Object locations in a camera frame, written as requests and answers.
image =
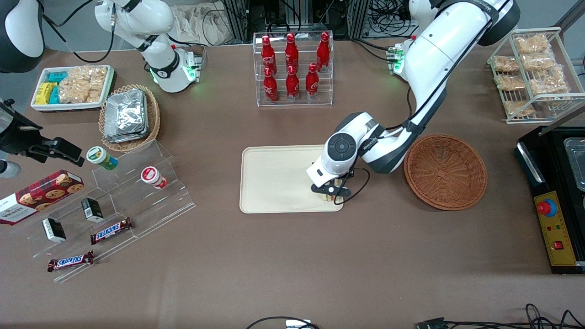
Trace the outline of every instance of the wicker basket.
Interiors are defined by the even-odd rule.
[[[404,174],[422,201],[442,210],[473,206],[486,192],[487,170],[477,152],[449,135],[428,135],[406,155]]]
[[[156,99],[154,99],[154,95],[152,94],[152,92],[148,88],[146,88],[143,85],[136,85],[136,84],[125,85],[122,88],[116,89],[112,94],[120,94],[122,92],[127,92],[133,88],[140,89],[140,90],[144,91],[144,93],[146,94],[146,98],[147,98],[146,104],[147,104],[147,109],[148,109],[148,124],[150,127],[150,135],[148,135],[146,138],[129,140],[127,142],[122,142],[122,143],[110,143],[105,138],[103,138],[102,142],[110,150],[114,150],[114,151],[118,151],[118,152],[122,152],[122,153],[127,153],[127,152],[130,152],[131,150],[137,149],[137,148],[151,142],[152,140],[156,139],[156,135],[159,134],[159,128],[160,128],[159,105],[156,102]],[[103,103],[102,108],[99,110],[99,123],[98,123],[98,125],[99,125],[99,131],[102,133],[102,135],[104,134],[105,107],[106,107],[106,104]]]

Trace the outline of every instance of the red emergency stop button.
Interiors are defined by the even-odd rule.
[[[556,204],[551,199],[545,199],[536,205],[536,210],[539,214],[552,217],[556,214]]]

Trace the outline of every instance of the cookie image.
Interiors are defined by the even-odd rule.
[[[55,180],[55,182],[63,187],[67,186],[69,183],[71,183],[71,178],[69,178],[68,175],[66,174],[61,174],[59,176],[57,176],[57,179]]]
[[[75,185],[71,185],[68,189],[67,192],[69,193],[75,193],[79,190],[83,189],[83,184],[75,184]]]
[[[45,194],[44,196],[47,199],[56,199],[62,197],[63,195],[65,195],[65,191],[63,190],[52,190],[47,192],[47,194]]]
[[[26,204],[26,205],[31,205],[31,204],[36,203],[36,201],[33,200],[33,197],[30,196],[30,193],[26,193],[25,195],[21,196],[20,199],[18,200],[18,202],[20,204]]]
[[[38,206],[35,207],[35,209],[36,209],[36,211],[41,211],[41,210],[47,208],[50,205],[51,205],[50,203],[39,204]]]

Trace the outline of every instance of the beige tray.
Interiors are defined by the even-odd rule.
[[[338,211],[343,205],[324,201],[311,191],[305,172],[323,145],[262,146],[242,152],[240,209],[246,214]]]

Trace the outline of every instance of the cookie box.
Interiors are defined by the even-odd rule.
[[[110,65],[95,65],[97,67],[105,67],[108,69],[106,73],[106,80],[104,82],[104,86],[102,87],[102,93],[99,96],[99,101],[92,102],[92,103],[77,103],[77,104],[35,104],[35,96],[39,92],[39,88],[41,83],[49,82],[49,73],[55,72],[68,72],[75,66],[66,66],[66,67],[48,67],[44,68],[43,71],[40,73],[39,80],[37,82],[37,86],[35,88],[35,92],[33,93],[33,97],[30,100],[30,107],[34,108],[39,112],[72,112],[72,111],[89,111],[89,110],[99,110],[102,104],[106,101],[110,93],[110,89],[112,87],[112,81],[114,79],[114,69]]]
[[[83,186],[81,178],[61,169],[0,200],[0,224],[14,225],[78,192]]]

